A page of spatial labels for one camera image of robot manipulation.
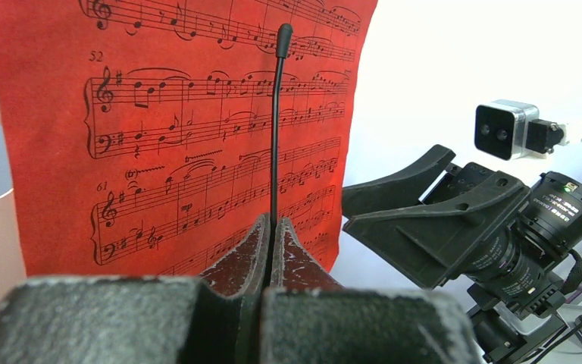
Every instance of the white connector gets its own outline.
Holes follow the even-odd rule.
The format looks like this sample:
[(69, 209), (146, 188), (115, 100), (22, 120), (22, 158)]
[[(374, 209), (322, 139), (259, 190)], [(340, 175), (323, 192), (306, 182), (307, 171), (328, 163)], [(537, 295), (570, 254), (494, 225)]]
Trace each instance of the white connector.
[(557, 123), (563, 130), (563, 138), (559, 142), (560, 146), (568, 146), (582, 142), (582, 121), (569, 121), (567, 123)]

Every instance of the black connector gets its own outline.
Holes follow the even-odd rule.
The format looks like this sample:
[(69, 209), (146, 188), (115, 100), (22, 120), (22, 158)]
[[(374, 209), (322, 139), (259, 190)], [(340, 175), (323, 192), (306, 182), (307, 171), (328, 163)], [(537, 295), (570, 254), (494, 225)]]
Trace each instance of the black connector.
[(541, 119), (532, 120), (527, 124), (525, 148), (537, 153), (554, 152), (554, 146), (561, 142), (564, 133), (556, 123)]

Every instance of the white background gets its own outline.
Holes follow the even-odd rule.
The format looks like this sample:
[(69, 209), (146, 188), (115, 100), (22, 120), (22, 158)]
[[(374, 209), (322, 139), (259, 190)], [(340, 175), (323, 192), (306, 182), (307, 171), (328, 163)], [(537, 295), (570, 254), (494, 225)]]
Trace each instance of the white background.
[[(582, 183), (582, 144), (534, 163), (477, 151), (475, 109), (497, 99), (534, 104), (545, 120), (582, 120), (582, 1), (380, 0), (361, 55), (345, 185), (392, 174), (437, 143), (457, 165), (477, 162), (530, 185), (548, 170)], [(345, 233), (332, 275), (347, 287), (415, 287)], [(469, 285), (443, 290), (469, 308)]]

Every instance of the sheet music print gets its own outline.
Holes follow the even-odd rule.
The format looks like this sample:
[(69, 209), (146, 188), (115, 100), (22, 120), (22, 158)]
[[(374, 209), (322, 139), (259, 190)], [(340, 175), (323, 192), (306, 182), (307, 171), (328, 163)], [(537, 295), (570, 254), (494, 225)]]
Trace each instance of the sheet music print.
[(375, 2), (43, 2), (0, 0), (0, 90), (18, 90), (0, 104), (29, 275), (196, 275), (234, 248), (268, 211), (285, 22), (280, 215), (331, 267)]

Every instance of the black rod tip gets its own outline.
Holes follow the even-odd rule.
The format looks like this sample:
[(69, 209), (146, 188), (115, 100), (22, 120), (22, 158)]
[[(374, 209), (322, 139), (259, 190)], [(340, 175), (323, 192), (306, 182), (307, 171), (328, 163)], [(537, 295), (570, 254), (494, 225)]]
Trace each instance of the black rod tip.
[(277, 30), (276, 57), (286, 58), (286, 55), (289, 53), (289, 44), (291, 44), (291, 35), (293, 35), (293, 27), (291, 27), (291, 24), (282, 24), (280, 29)]

